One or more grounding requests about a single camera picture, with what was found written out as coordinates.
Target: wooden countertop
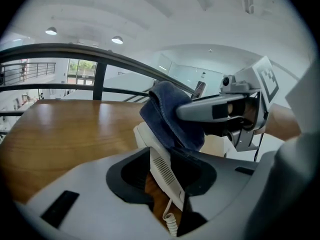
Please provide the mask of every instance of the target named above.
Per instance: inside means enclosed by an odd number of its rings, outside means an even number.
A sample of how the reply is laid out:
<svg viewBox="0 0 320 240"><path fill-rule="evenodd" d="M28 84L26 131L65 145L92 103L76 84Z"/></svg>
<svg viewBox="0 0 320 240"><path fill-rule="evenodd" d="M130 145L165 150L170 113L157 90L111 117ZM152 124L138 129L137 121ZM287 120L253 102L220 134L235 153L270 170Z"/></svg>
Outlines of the wooden countertop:
<svg viewBox="0 0 320 240"><path fill-rule="evenodd" d="M73 167L137 149L133 128L141 103L42 99L16 122L0 145L0 168L14 200L26 203ZM145 191L162 220L169 198L151 175ZM170 212L180 223L181 211Z"/></svg>

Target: white coiled cord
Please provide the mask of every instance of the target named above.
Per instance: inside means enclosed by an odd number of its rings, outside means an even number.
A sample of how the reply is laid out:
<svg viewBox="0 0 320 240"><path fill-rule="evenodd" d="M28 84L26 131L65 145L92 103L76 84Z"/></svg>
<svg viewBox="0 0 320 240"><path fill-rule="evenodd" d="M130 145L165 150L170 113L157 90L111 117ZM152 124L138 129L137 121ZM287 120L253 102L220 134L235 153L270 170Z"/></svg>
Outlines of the white coiled cord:
<svg viewBox="0 0 320 240"><path fill-rule="evenodd" d="M164 210L162 218L166 222L166 226L168 227L171 236L176 237L177 231L178 231L178 225L176 222L176 218L173 213L171 213L171 212L168 213L171 204L172 204L172 200L170 199L170 201L168 202L168 205L166 206L166 208Z"/></svg>

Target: blue towel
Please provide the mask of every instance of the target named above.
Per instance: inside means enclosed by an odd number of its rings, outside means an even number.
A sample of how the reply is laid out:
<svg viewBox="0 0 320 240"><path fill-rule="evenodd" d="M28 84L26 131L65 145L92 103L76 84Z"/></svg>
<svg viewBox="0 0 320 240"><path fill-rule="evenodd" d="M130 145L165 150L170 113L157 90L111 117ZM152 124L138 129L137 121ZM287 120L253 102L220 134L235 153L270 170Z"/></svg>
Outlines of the blue towel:
<svg viewBox="0 0 320 240"><path fill-rule="evenodd" d="M199 151L205 142L203 128L176 115L176 108L190 103L191 98L168 81L156 84L149 95L140 115L161 144L167 149L184 147Z"/></svg>

